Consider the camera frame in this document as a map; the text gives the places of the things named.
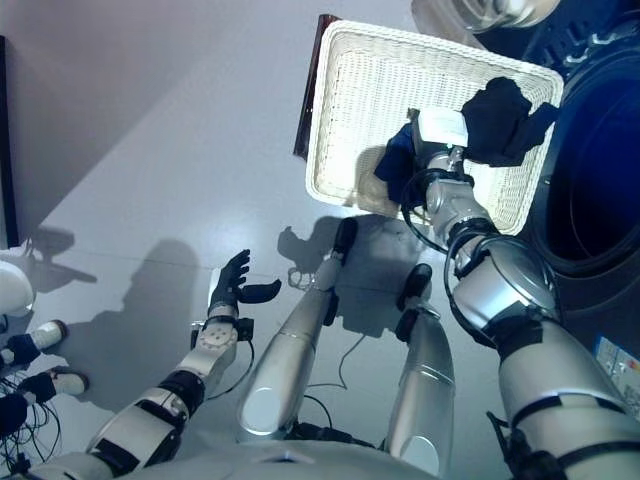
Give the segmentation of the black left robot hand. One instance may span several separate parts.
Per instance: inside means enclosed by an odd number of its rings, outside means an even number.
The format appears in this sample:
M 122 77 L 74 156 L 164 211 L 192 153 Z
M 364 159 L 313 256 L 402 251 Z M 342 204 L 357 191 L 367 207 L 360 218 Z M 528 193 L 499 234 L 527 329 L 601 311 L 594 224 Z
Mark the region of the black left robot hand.
M 218 280 L 210 294 L 207 314 L 216 308 L 229 307 L 238 314 L 239 304 L 261 304 L 273 300 L 281 290 L 279 279 L 267 284 L 246 283 L 249 273 L 250 250 L 241 250 L 220 270 Z

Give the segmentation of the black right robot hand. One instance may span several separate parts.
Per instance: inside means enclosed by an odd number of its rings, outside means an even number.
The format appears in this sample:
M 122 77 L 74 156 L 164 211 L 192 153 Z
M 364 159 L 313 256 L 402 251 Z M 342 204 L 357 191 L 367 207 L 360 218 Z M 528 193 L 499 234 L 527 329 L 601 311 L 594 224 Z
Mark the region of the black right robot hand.
M 447 152 L 454 147 L 466 148 L 469 133 L 464 115 L 457 110 L 439 106 L 407 112 L 412 129 L 412 142 L 418 156 Z

